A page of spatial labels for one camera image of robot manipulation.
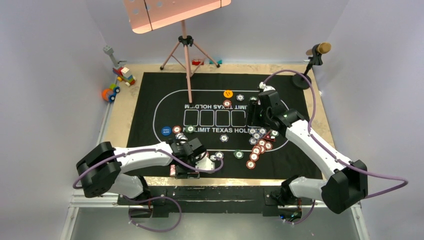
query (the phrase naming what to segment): tripod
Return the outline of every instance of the tripod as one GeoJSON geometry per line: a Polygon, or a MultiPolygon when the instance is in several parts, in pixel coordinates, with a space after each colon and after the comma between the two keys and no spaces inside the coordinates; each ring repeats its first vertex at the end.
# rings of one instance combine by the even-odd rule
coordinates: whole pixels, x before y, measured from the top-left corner
{"type": "Polygon", "coordinates": [[[215,64],[215,66],[217,68],[219,68],[220,65],[211,56],[209,56],[205,52],[205,50],[203,50],[203,48],[201,48],[197,43],[194,42],[192,36],[187,35],[186,21],[185,20],[181,21],[181,28],[182,28],[182,36],[178,37],[178,42],[173,47],[171,53],[166,58],[165,62],[162,64],[162,66],[160,66],[160,70],[164,69],[165,65],[167,64],[167,62],[170,60],[171,57],[173,57],[185,69],[185,71],[187,73],[186,78],[187,78],[187,89],[188,89],[188,102],[190,104],[192,104],[193,99],[192,99],[192,86],[191,86],[191,83],[190,83],[190,77],[193,76],[193,74],[195,74],[196,70],[203,64],[205,59],[203,59],[203,61],[192,72],[191,61],[190,61],[190,57],[189,57],[189,46],[191,47],[191,46],[194,45],[197,49],[199,49],[200,52],[202,52],[208,59],[210,59],[215,64]],[[182,44],[184,46],[185,66],[180,61],[178,61],[178,59],[174,56],[174,52],[175,52],[175,50],[177,50],[177,48],[180,44],[182,44]]]}

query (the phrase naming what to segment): tripod leg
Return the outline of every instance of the tripod leg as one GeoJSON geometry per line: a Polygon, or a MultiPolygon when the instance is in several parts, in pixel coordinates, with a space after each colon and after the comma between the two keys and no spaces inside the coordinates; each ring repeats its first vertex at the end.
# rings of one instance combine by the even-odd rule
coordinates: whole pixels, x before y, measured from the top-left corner
{"type": "Polygon", "coordinates": [[[192,75],[191,63],[189,58],[189,47],[187,45],[184,46],[184,55],[185,55],[185,71],[187,73],[187,90],[188,90],[188,102],[190,104],[193,103],[192,100],[192,84],[190,83],[190,76],[192,75]]]}
{"type": "Polygon", "coordinates": [[[209,56],[208,53],[206,53],[205,50],[203,50],[203,48],[201,48],[196,42],[193,42],[193,44],[196,46],[197,49],[199,49],[199,51],[201,53],[203,53],[208,59],[210,59],[213,62],[213,64],[215,64],[215,66],[217,68],[220,67],[220,65],[217,63],[217,61],[215,61],[215,59],[213,59],[211,56],[209,56]]]}
{"type": "Polygon", "coordinates": [[[169,56],[166,58],[165,62],[162,64],[162,66],[160,66],[160,70],[163,70],[165,65],[167,64],[167,62],[170,60],[170,58],[172,57],[172,55],[174,54],[175,50],[177,50],[178,46],[180,45],[181,42],[177,42],[175,44],[175,46],[173,47],[171,53],[169,54],[169,56]]]}

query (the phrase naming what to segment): black microphone base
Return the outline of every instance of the black microphone base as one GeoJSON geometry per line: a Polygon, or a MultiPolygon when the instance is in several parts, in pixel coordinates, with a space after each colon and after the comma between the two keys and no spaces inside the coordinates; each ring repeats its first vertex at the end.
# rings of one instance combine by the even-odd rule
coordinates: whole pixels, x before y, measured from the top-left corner
{"type": "MultiPolygon", "coordinates": [[[[305,75],[305,77],[311,83],[311,78],[308,75],[305,75]]],[[[309,88],[309,84],[299,74],[295,74],[291,77],[291,83],[293,83],[293,85],[298,89],[306,90],[309,88]]]]}

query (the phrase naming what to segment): white oval line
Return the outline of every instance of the white oval line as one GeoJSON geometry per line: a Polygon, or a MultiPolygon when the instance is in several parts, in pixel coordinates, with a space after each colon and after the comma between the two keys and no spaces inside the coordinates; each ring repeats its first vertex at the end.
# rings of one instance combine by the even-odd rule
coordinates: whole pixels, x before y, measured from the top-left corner
{"type": "MultiPolygon", "coordinates": [[[[157,103],[157,105],[156,105],[156,108],[154,109],[154,114],[153,114],[153,125],[152,125],[152,127],[153,127],[153,133],[154,133],[154,136],[156,137],[156,139],[159,141],[159,143],[160,142],[162,142],[161,141],[161,139],[158,137],[158,134],[156,134],[156,130],[155,130],[155,119],[156,119],[156,112],[158,111],[158,108],[159,108],[159,105],[162,103],[162,101],[164,100],[164,99],[166,99],[167,97],[169,97],[170,95],[172,95],[172,94],[174,94],[174,93],[178,93],[178,92],[185,92],[185,91],[188,91],[187,89],[181,89],[181,90],[176,90],[176,91],[173,91],[173,92],[171,92],[171,93],[169,93],[168,95],[166,95],[166,96],[164,96],[158,103],[157,103]]],[[[225,90],[205,90],[205,89],[192,89],[191,91],[193,91],[193,92],[224,92],[225,90]]],[[[259,91],[258,90],[233,90],[233,92],[247,92],[247,93],[258,93],[259,91]]],[[[283,100],[281,100],[281,102],[284,104],[284,106],[285,106],[285,108],[286,109],[289,109],[289,107],[286,105],[286,103],[283,101],[283,100]]],[[[283,143],[281,146],[279,146],[279,147],[276,147],[276,148],[274,148],[274,149],[272,149],[272,150],[268,150],[267,152],[273,152],[273,151],[276,151],[276,150],[278,150],[278,149],[280,149],[280,148],[282,148],[282,147],[284,147],[284,145],[286,145],[287,144],[287,142],[288,142],[289,140],[286,140],[285,141],[285,143],[283,143]]],[[[216,152],[218,152],[218,151],[221,151],[221,152],[223,152],[223,151],[225,151],[225,152],[228,152],[228,151],[232,151],[232,152],[234,152],[235,150],[233,150],[233,149],[209,149],[208,151],[216,151],[216,152]]],[[[241,150],[242,152],[251,152],[252,150],[241,150]]]]}

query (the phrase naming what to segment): black poker mat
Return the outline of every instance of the black poker mat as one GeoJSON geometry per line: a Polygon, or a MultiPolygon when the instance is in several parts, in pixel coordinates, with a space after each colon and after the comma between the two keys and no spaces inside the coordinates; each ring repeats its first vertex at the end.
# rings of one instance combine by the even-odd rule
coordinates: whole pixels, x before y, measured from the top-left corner
{"type": "MultiPolygon", "coordinates": [[[[145,72],[142,78],[137,105],[132,119],[127,147],[158,144],[168,138],[163,136],[163,127],[195,126],[196,132],[187,134],[189,139],[199,138],[210,154],[224,153],[224,167],[215,173],[202,173],[202,178],[242,179],[287,179],[293,175],[321,179],[317,166],[293,143],[278,136],[270,152],[259,155],[254,169],[248,169],[246,162],[252,145],[244,121],[245,110],[251,96],[257,96],[258,84],[267,75],[196,73],[191,79],[193,107],[189,106],[185,73],[145,72]],[[227,98],[225,90],[232,90],[232,108],[224,109],[227,98]],[[237,101],[238,94],[244,101],[237,101]],[[221,142],[226,134],[228,142],[221,142]],[[237,159],[234,150],[243,150],[244,157],[237,159]]],[[[290,76],[277,75],[268,82],[279,93],[289,108],[294,108],[308,120],[308,110],[302,90],[292,86],[290,76]]],[[[169,177],[169,166],[152,166],[129,172],[130,175],[169,177]]]]}

